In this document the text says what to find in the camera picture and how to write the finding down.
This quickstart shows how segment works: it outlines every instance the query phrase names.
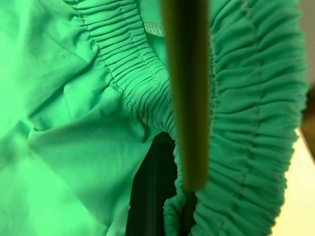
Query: wrinkled fabric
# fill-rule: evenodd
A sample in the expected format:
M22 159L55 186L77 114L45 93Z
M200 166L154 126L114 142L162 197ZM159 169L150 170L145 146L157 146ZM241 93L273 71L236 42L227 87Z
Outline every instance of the wrinkled fabric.
M211 2L210 177L191 235L265 236L307 89L297 1ZM153 137L177 140L164 41L146 34L143 9L154 11L136 0L0 2L0 235L124 234ZM174 155L167 236L185 204Z

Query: black stand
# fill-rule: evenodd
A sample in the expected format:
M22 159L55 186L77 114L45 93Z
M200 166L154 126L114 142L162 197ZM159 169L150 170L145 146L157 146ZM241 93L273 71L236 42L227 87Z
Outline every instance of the black stand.
M157 135L132 183L126 236L164 236L163 204L175 196L174 142Z

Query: ruffled fabric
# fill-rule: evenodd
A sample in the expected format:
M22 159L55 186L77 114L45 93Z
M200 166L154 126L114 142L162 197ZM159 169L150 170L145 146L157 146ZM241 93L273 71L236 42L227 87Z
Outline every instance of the ruffled fabric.
M168 73L147 42L136 2L97 2L82 1L73 7L99 49L98 60L108 70L111 85L123 93L134 108L132 112L137 111L146 124L164 130L169 126L163 123L165 117L148 117L148 111L165 115L162 106L170 102Z
M265 236L284 203L305 102L300 14L293 0L212 2L210 177L196 193L191 235ZM164 206L167 236L178 234L185 201L180 168L175 185L179 194Z

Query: white surface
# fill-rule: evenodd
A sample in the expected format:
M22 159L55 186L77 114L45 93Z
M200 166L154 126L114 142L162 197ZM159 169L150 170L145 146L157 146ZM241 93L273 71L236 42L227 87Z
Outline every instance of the white surface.
M272 236L315 236L315 165L301 135L294 149L285 204Z

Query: green garment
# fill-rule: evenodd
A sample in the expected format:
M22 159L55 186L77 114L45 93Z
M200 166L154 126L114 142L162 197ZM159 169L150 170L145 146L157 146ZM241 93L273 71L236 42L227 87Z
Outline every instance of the green garment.
M164 41L145 28L161 21L144 1L0 1L0 236L124 235L153 137L177 140ZM297 1L211 2L210 177L191 235L265 236L307 90ZM185 204L174 155L166 236Z

